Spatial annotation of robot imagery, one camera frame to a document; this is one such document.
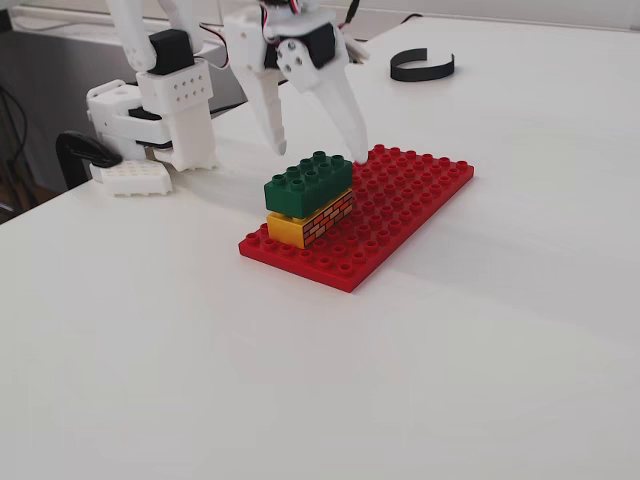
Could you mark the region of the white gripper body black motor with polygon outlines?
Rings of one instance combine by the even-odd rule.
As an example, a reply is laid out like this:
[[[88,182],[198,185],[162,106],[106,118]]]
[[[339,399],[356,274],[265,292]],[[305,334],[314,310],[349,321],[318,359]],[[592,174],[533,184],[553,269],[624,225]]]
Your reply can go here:
[[[234,69],[280,70],[277,47],[286,39],[300,39],[318,69],[335,56],[343,35],[335,15],[316,1],[247,1],[224,17],[224,31]]]

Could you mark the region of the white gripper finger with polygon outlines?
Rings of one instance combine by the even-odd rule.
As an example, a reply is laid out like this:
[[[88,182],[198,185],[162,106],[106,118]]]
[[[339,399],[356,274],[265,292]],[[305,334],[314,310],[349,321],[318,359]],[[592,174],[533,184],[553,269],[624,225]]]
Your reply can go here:
[[[287,141],[282,123],[279,78],[280,75],[272,70],[249,69],[243,89],[265,139],[276,154],[284,155]]]
[[[338,36],[334,58],[318,69],[307,46],[289,38],[277,47],[277,64],[299,93],[312,94],[323,106],[341,134],[351,158],[358,164],[368,160],[368,137],[364,117],[346,76],[349,56]]]

